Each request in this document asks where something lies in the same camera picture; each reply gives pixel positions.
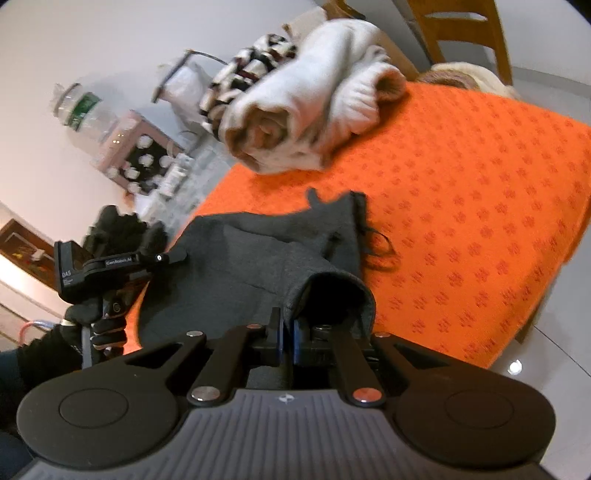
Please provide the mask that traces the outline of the black gloved left hand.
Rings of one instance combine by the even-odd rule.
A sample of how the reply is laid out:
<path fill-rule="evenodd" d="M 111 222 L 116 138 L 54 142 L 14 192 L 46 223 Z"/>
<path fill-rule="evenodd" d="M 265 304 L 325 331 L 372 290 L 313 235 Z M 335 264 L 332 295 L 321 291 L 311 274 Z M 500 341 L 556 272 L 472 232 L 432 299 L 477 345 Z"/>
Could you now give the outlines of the black gloved left hand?
<path fill-rule="evenodd" d="M 84 354 L 84 334 L 97 359 L 121 356 L 127 343 L 126 315 L 145 289 L 146 277 L 134 278 L 124 285 L 93 293 L 82 303 L 71 305 L 60 322 L 60 333 L 80 354 Z"/>

